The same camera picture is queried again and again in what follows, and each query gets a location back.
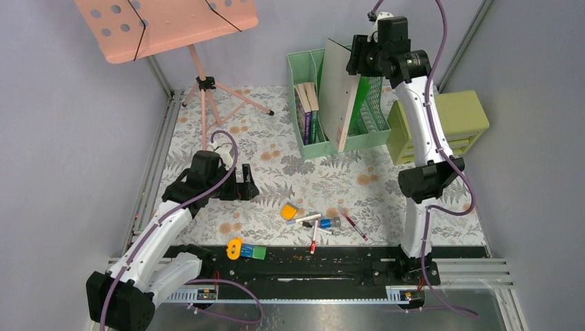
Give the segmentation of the green plastic folder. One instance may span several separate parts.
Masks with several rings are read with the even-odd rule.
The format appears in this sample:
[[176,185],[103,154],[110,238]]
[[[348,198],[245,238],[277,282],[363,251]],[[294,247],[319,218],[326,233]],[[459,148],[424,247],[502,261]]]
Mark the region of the green plastic folder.
[[[322,63],[324,59],[324,51],[323,51],[323,58],[319,64],[319,69],[317,72],[317,97],[319,95],[319,84],[321,81],[321,70],[322,70]],[[363,78],[359,76],[359,86],[357,90],[357,96],[355,98],[355,104],[353,108],[353,113],[350,120],[348,136],[356,136],[361,134],[366,134],[368,131],[364,128],[363,123],[361,122],[361,115],[360,112],[364,106],[364,102],[366,100],[367,94],[370,90],[370,84],[367,78]]]

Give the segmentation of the beige notebook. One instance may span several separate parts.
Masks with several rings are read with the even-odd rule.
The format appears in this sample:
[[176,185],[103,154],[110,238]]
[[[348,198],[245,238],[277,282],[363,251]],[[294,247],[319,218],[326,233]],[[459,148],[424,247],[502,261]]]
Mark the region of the beige notebook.
[[319,84],[319,120],[321,129],[337,152],[343,152],[359,76],[350,75],[346,66],[351,50],[332,39],[327,39]]

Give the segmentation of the green file organizer rack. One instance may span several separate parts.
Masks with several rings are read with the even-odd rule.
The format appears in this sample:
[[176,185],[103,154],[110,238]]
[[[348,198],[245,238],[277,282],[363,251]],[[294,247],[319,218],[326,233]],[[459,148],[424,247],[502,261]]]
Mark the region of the green file organizer rack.
[[[294,87],[297,84],[314,82],[317,88],[317,72],[319,69],[319,64],[323,58],[324,48],[291,53],[287,56],[288,109],[293,128],[295,130],[295,136],[299,145],[301,156],[305,160],[339,153],[335,150],[331,142],[325,136],[323,130],[321,129],[320,120],[317,131],[317,142],[306,146],[301,140],[299,125],[297,123]],[[390,126],[386,120],[387,114],[381,108],[381,94],[383,90],[382,79],[380,77],[363,78],[367,78],[370,84],[369,93],[367,94],[364,106],[360,112],[361,122],[368,132],[366,134],[352,137],[348,136],[343,152],[382,146],[386,143],[386,140],[390,134]]]

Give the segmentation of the treehouse paperback book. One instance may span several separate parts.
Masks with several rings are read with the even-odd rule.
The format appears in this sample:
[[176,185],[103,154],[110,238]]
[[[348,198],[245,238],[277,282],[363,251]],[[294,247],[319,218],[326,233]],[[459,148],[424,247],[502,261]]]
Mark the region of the treehouse paperback book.
[[317,142],[317,131],[319,128],[317,88],[314,82],[305,82],[304,88],[311,110],[310,144],[314,144]]

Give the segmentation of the yellow blue green toy block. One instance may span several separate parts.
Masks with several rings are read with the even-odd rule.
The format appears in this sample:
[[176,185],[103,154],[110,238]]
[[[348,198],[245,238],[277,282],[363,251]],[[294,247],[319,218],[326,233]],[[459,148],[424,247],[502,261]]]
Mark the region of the yellow blue green toy block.
[[242,238],[234,238],[229,241],[226,254],[230,260],[240,258],[264,260],[267,254],[267,247],[247,244],[244,243]]

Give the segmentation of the purple paperback book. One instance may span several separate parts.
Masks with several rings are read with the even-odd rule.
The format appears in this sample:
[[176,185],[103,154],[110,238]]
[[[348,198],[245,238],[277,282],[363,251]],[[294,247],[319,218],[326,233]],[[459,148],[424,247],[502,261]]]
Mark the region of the purple paperback book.
[[311,125],[312,110],[303,84],[297,84],[294,87],[295,104],[297,111],[297,123],[303,144],[309,145],[311,142]]

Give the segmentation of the olive green drawer box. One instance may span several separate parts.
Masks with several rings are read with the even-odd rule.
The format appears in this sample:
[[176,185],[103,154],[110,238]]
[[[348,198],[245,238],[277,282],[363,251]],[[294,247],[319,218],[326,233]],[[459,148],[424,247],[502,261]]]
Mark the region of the olive green drawer box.
[[[435,98],[439,119],[453,153],[460,157],[489,128],[484,109],[473,90],[440,94]],[[395,165],[415,160],[413,138],[406,111],[395,101],[387,118],[390,135],[386,147]]]

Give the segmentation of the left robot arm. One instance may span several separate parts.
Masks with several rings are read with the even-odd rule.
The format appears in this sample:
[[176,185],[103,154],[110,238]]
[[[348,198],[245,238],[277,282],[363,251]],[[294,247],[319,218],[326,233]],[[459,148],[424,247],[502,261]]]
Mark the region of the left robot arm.
[[86,281],[90,318],[101,330],[145,330],[156,309],[176,290],[194,279],[212,279],[212,262],[194,252],[180,252],[167,266],[159,261],[175,237],[209,200],[249,201],[259,195],[250,164],[227,165],[221,154],[200,150],[164,191],[148,227],[106,272],[93,272]]

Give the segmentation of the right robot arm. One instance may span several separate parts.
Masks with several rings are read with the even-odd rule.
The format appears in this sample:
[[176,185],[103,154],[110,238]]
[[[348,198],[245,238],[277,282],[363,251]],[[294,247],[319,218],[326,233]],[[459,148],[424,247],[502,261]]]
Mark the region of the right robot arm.
[[423,50],[412,50],[406,17],[380,12],[367,35],[356,34],[346,71],[385,77],[398,96],[412,137],[415,166],[402,170],[398,184],[407,198],[406,227],[400,243],[406,259],[395,266],[397,278],[412,284],[423,275],[416,258],[429,254],[430,210],[464,169],[446,140],[432,91],[432,68]]

